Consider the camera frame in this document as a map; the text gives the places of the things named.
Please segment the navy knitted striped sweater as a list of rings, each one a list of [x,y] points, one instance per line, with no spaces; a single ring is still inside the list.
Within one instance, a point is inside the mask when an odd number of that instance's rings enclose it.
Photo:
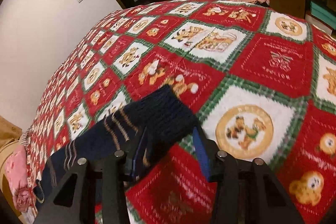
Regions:
[[[138,101],[121,107],[97,122],[82,135],[56,151],[46,162],[42,178],[33,192],[40,209],[53,188],[78,159],[98,161],[141,135],[141,141],[126,174],[132,180],[146,175],[172,145],[190,134],[199,121],[194,113],[165,85]]]

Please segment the pink folded quilt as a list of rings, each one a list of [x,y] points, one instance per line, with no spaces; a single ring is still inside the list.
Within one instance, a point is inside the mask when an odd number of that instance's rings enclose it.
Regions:
[[[19,144],[5,161],[5,176],[13,196],[17,211],[26,213],[33,204],[33,196],[28,183],[27,155],[23,145]]]

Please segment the cream curved headboard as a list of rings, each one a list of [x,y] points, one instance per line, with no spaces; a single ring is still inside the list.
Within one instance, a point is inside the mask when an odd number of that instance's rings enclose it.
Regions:
[[[0,150],[0,167],[1,167],[0,187],[3,195],[5,196],[5,200],[7,201],[9,206],[13,209],[15,215],[18,217],[21,223],[26,223],[22,213],[20,211],[17,211],[17,209],[14,207],[13,196],[9,188],[8,180],[5,176],[5,167],[6,167],[5,163],[8,157],[12,155],[18,144],[19,144],[18,140],[12,141],[11,143],[4,145]]]

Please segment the red Christmas patchwork bedspread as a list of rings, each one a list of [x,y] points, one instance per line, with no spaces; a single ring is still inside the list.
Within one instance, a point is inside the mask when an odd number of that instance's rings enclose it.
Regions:
[[[114,11],[84,36],[27,132],[33,212],[56,151],[165,85],[220,149],[262,158],[305,223],[335,223],[335,40],[302,19],[216,0]]]

